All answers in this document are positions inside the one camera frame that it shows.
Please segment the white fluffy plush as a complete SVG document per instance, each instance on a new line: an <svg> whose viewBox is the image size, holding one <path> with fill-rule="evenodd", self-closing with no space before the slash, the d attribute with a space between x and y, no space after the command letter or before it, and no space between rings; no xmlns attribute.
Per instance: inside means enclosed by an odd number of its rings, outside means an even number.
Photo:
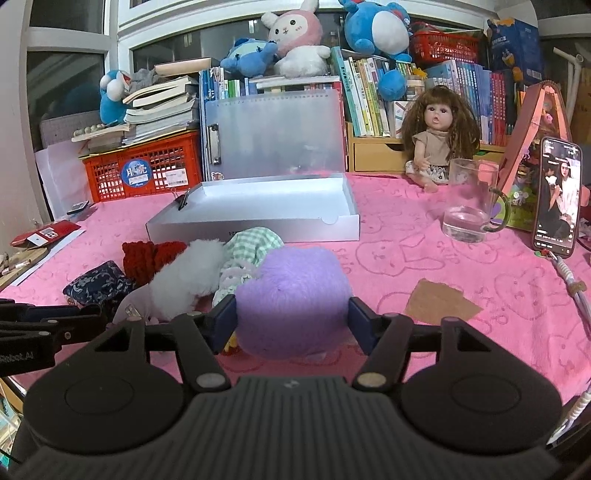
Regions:
<svg viewBox="0 0 591 480"><path fill-rule="evenodd" d="M224 261L219 240L194 240L149 283L151 314L172 320L191 312L197 301L214 293Z"/></svg>

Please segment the dark blue patterned cloth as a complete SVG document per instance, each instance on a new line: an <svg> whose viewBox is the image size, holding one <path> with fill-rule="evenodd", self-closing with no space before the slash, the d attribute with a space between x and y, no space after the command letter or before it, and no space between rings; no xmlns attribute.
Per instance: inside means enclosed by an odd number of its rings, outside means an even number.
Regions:
<svg viewBox="0 0 591 480"><path fill-rule="evenodd" d="M100 305L123 298L133 287L133 282L125 276L118 265L109 260L71 281L62 293L81 306Z"/></svg>

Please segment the purple fluffy plush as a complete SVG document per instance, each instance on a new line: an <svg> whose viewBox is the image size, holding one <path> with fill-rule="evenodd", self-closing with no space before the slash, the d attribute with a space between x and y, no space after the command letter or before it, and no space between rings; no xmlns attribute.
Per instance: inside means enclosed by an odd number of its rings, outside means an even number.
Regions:
<svg viewBox="0 0 591 480"><path fill-rule="evenodd" d="M235 290L238 346L266 360L325 354L349 340L351 284L335 253L283 246Z"/></svg>

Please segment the red knitted bow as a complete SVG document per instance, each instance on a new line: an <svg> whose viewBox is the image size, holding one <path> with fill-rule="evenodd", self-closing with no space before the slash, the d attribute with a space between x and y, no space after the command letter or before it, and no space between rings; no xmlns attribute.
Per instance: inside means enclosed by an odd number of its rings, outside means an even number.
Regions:
<svg viewBox="0 0 591 480"><path fill-rule="evenodd" d="M179 241L123 243L123 272L136 287L141 287L148 284L156 273L186 248L187 245Z"/></svg>

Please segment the green checkered doll dress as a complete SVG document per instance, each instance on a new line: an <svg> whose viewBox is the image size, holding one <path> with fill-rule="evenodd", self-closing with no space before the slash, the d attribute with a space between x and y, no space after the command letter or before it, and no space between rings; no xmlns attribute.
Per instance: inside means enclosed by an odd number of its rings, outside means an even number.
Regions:
<svg viewBox="0 0 591 480"><path fill-rule="evenodd" d="M256 275L267 253L280 247L283 247L283 240L266 227L254 227L236 233L224 245L224 263L212 306L216 306L224 297L235 294L239 285Z"/></svg>

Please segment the black binder clip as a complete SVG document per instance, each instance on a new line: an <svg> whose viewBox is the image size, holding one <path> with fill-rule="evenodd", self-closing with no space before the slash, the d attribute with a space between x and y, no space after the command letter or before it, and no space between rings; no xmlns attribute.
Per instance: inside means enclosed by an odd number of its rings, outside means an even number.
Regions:
<svg viewBox="0 0 591 480"><path fill-rule="evenodd" d="M176 203L178 211L181 211L187 205L188 197L189 197L190 193L191 193L191 189L188 188L182 194L177 195L176 198L174 198L174 202Z"/></svg>

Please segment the silver shallow cardboard box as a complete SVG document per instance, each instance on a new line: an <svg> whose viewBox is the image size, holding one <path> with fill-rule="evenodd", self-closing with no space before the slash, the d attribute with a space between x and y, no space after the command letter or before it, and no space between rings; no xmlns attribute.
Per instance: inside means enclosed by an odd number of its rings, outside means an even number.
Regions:
<svg viewBox="0 0 591 480"><path fill-rule="evenodd" d="M181 211L172 201L146 223L154 243L228 241L253 227L286 243L349 242L360 239L361 216L345 175L294 175L204 182Z"/></svg>

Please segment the wooden drawer organizer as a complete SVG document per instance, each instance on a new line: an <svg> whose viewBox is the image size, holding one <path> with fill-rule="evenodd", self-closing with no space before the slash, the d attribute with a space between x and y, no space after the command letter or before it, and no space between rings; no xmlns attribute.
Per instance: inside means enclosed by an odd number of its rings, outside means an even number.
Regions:
<svg viewBox="0 0 591 480"><path fill-rule="evenodd" d="M348 133L348 171L362 175L405 173L407 156L401 140L393 137L356 137L353 124L346 123Z"/></svg>

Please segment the smartphone with lit screen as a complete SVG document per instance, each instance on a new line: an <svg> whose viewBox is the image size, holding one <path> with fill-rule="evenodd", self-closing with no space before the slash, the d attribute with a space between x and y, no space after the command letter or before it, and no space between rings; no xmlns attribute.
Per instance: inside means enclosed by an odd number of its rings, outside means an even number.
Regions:
<svg viewBox="0 0 591 480"><path fill-rule="evenodd" d="M582 151L576 144L553 137L541 141L535 250L563 258L573 254L582 191Z"/></svg>

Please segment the stack of books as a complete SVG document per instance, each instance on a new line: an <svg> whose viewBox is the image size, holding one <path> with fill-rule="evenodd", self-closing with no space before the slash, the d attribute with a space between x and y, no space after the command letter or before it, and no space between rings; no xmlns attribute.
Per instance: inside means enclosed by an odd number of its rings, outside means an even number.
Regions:
<svg viewBox="0 0 591 480"><path fill-rule="evenodd" d="M101 121L76 130L71 138L86 153L98 153L182 131L197 121L198 74L212 66L209 58L164 63L127 73L130 93L121 124Z"/></svg>

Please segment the row of upright books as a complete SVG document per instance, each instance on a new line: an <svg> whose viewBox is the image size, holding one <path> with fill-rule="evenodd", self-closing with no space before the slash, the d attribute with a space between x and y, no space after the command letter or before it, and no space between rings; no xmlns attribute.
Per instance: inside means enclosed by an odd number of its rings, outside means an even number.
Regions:
<svg viewBox="0 0 591 480"><path fill-rule="evenodd" d="M198 76L202 96L201 118L209 101L291 91L339 91L342 98L342 120L353 124L361 137L401 138L402 124L408 108L422 93L446 86L460 95L472 110L481 129L481 141L503 145L506 141L505 78L482 65L460 60L446 60L431 70L415 63L398 62L407 81L406 95L401 100L384 101L378 93L378 82L391 69L392 61L383 56L368 57L347 49L332 47L325 76L285 78L277 75L274 64L263 76L244 78L221 68L209 67Z"/></svg>

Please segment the blue white cat plush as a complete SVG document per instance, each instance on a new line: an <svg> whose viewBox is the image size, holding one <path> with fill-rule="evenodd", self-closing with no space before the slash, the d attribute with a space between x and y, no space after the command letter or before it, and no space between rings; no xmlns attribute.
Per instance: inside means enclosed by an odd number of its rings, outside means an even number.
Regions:
<svg viewBox="0 0 591 480"><path fill-rule="evenodd" d="M127 110L123 99L130 93L131 78L121 70L110 70L99 81L100 121L105 126L121 124Z"/></svg>

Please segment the pink toy house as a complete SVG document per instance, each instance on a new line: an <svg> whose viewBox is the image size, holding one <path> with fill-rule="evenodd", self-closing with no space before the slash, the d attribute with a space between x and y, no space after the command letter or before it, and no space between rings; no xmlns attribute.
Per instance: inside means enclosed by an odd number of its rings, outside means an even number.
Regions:
<svg viewBox="0 0 591 480"><path fill-rule="evenodd" d="M567 109L560 87L545 80L525 92L513 133L500 164L497 188L509 203L498 199L494 222L507 221L513 229L531 232L534 226L540 173L541 141L571 138Z"/></svg>

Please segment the large blue white plush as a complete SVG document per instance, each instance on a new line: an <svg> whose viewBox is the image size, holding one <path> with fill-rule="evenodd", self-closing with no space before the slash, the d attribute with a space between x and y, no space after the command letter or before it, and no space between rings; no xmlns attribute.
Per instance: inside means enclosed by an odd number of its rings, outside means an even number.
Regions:
<svg viewBox="0 0 591 480"><path fill-rule="evenodd" d="M345 37L354 51L392 61L391 69L378 82L378 93L384 101L401 100L407 91L405 76L398 62L410 63L411 20L400 4L382 5L373 1L341 1L346 10Z"/></svg>

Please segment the pink white bunny plush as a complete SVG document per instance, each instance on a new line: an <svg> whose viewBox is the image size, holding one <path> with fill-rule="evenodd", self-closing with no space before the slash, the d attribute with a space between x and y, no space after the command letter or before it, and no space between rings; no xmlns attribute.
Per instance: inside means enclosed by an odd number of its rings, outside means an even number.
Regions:
<svg viewBox="0 0 591 480"><path fill-rule="evenodd" d="M266 12L260 17L269 30L269 40L276 43L279 59L274 64L277 75L285 78L325 76L331 49L322 45L322 24L315 11L317 0L301 3L297 10L280 16Z"/></svg>

